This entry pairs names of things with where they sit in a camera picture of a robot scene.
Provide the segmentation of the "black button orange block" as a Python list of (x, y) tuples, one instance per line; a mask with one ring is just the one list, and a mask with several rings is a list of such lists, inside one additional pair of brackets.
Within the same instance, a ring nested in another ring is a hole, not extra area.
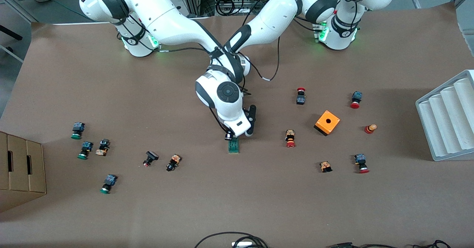
[(166, 166), (166, 170), (173, 171), (178, 167), (179, 163), (181, 162), (182, 158), (179, 155), (174, 154), (171, 157), (171, 160), (169, 161), (168, 165)]

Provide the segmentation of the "black square pushbutton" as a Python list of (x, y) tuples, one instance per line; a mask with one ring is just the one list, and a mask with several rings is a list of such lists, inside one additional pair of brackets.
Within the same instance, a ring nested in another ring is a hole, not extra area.
[(144, 160), (143, 162), (143, 165), (145, 167), (150, 167), (152, 162), (156, 161), (159, 159), (159, 155), (156, 155), (155, 152), (152, 152), (152, 151), (147, 151), (146, 152), (146, 155), (147, 155), (147, 159)]

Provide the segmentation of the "green pushbutton blue block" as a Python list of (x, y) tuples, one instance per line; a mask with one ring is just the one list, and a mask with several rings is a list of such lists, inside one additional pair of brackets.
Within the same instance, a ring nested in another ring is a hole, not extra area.
[(91, 152), (93, 150), (93, 145), (94, 145), (93, 142), (88, 142), (88, 141), (83, 142), (82, 147), (81, 147), (81, 151), (79, 152), (79, 154), (77, 156), (78, 159), (87, 160), (89, 152)]
[(76, 122), (73, 125), (73, 133), (71, 135), (71, 138), (73, 140), (81, 140), (82, 139), (82, 134), (85, 130), (85, 123), (82, 122)]
[(100, 192), (103, 194), (109, 194), (112, 187), (115, 185), (117, 182), (117, 176), (114, 174), (108, 174), (107, 177), (105, 178), (104, 184), (100, 189)]

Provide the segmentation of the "brown cardboard box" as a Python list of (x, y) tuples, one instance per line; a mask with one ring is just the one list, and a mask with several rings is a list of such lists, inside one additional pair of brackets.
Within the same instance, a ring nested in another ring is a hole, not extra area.
[(0, 131), (0, 213), (44, 195), (42, 144)]

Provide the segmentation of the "white ribbed tray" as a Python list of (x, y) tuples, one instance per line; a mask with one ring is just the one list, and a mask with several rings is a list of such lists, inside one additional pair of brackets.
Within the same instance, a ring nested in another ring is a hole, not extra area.
[(434, 161), (474, 160), (474, 70), (464, 70), (415, 103)]

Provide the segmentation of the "black metal bar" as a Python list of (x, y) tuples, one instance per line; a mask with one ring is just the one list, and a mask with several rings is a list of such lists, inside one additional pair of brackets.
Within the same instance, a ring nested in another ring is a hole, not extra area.
[(23, 37), (20, 34), (17, 34), (13, 32), (12, 30), (8, 29), (7, 27), (0, 25), (0, 32), (3, 32), (4, 34), (7, 34), (11, 38), (14, 38), (15, 40), (21, 41)]

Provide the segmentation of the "orange button enclosure box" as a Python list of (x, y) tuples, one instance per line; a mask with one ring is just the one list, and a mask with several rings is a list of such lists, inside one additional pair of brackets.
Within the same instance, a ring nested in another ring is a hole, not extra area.
[(325, 110), (321, 117), (315, 122), (314, 128), (322, 135), (327, 136), (334, 131), (339, 122), (340, 119), (337, 116)]

